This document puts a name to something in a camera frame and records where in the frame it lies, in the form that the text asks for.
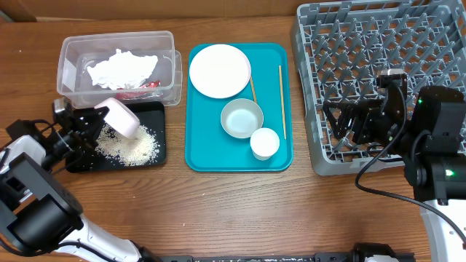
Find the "red snack wrapper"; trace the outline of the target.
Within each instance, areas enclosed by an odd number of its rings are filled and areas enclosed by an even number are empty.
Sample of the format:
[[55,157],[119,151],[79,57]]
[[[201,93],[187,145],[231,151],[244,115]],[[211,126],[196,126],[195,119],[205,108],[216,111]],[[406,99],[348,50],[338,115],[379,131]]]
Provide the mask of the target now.
[[[149,82],[147,84],[143,84],[141,88],[143,89],[155,89],[158,88],[160,85],[160,80],[155,82]],[[117,93],[115,98],[118,100],[133,100],[133,99],[141,99],[141,98],[150,98],[156,95],[155,91],[139,91],[139,92],[121,92]]]

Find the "grey bowl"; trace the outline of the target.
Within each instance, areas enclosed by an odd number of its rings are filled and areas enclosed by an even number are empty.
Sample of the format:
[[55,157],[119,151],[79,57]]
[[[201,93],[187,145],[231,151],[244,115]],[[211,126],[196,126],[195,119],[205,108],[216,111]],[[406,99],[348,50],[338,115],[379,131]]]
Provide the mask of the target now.
[[264,114],[253,100],[238,98],[228,102],[221,111],[221,126],[233,138],[249,138],[262,128]]

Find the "white napkin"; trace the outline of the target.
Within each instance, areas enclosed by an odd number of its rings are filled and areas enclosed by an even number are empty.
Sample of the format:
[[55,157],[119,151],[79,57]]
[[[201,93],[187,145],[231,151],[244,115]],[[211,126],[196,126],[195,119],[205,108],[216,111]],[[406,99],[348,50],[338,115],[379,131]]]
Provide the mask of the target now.
[[156,55],[136,56],[130,51],[116,49],[108,60],[88,66],[87,72],[92,84],[103,89],[135,89],[152,75],[158,60]]

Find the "pink bowl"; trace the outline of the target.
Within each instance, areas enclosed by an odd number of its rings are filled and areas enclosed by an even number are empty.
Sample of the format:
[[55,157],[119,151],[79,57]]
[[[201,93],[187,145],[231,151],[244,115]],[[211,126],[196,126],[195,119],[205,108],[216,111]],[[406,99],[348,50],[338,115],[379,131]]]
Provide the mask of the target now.
[[107,107],[108,113],[104,121],[119,134],[133,139],[140,127],[139,118],[123,103],[115,98],[108,98],[97,104],[94,109]]

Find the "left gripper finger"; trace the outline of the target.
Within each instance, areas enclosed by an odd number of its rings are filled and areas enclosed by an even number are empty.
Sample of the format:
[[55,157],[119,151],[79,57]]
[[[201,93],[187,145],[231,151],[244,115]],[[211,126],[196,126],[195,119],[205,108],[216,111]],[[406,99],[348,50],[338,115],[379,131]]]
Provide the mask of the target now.
[[66,157],[67,170],[92,170],[101,161],[101,155],[95,150],[98,143],[90,138],[80,140],[74,150]]
[[76,109],[73,118],[82,125],[95,126],[104,122],[108,112],[108,107]]

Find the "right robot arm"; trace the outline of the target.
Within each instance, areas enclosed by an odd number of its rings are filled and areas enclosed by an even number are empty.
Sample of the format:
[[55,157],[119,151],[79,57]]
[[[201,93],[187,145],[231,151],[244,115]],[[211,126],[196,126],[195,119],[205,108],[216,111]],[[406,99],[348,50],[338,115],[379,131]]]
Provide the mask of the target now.
[[[432,260],[464,261],[465,155],[459,152],[464,96],[457,90],[426,86],[419,91],[414,112],[409,114],[405,84],[395,80],[379,84],[386,91],[384,99],[323,104],[336,138],[351,130],[354,143],[375,143],[381,147],[359,171],[355,185],[371,194],[417,205]],[[360,183],[368,168],[385,154],[401,157],[404,177],[413,189],[412,197]]]

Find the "long wooden chopstick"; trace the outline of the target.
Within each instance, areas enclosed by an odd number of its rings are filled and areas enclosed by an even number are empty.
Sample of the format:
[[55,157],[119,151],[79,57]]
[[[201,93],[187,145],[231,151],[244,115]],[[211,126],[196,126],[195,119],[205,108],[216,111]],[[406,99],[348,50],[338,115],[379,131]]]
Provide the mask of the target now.
[[281,111],[282,111],[282,122],[283,122],[283,136],[284,139],[287,139],[287,131],[286,131],[286,120],[285,120],[285,104],[284,104],[284,92],[283,92],[283,71],[282,66],[278,66],[279,71],[279,81],[280,81],[280,103],[281,103]]

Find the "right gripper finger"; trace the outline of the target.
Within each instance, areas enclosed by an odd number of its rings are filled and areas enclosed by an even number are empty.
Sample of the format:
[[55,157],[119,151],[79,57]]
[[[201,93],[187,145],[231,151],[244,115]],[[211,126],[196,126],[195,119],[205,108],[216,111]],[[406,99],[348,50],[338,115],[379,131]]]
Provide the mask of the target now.
[[356,116],[367,113],[370,109],[380,108],[381,99],[369,99],[359,101],[331,102],[326,101],[323,104],[325,115],[329,119],[343,120],[354,119]]
[[339,116],[339,118],[331,117],[329,122],[331,124],[331,129],[333,136],[336,139],[343,138],[348,131],[352,129],[355,118],[353,116]]

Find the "white cup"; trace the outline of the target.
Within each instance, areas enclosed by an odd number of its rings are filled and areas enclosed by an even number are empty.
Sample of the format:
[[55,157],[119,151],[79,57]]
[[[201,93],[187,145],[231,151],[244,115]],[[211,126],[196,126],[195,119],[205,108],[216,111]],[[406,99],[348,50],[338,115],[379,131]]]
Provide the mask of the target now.
[[277,153],[280,138],[274,130],[263,127],[251,135],[250,147],[255,158],[265,161]]

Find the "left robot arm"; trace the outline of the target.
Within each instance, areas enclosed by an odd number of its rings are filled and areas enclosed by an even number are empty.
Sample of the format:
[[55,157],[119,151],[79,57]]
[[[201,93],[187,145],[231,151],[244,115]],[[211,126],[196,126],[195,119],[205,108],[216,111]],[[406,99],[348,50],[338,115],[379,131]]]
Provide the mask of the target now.
[[18,119],[1,149],[1,246],[23,257],[67,253],[86,261],[158,261],[146,247],[89,221],[78,200],[55,180],[53,167],[94,149],[95,133],[114,116],[137,118],[126,108],[55,110],[54,122]]

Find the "white round plate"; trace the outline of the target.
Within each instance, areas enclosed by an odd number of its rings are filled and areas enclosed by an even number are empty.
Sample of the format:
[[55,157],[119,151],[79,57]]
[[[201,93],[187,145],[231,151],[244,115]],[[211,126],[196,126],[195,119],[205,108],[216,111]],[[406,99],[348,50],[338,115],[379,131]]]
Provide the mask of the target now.
[[229,44],[213,44],[201,49],[191,60],[189,78],[201,94],[215,99],[240,93],[252,74],[246,54]]

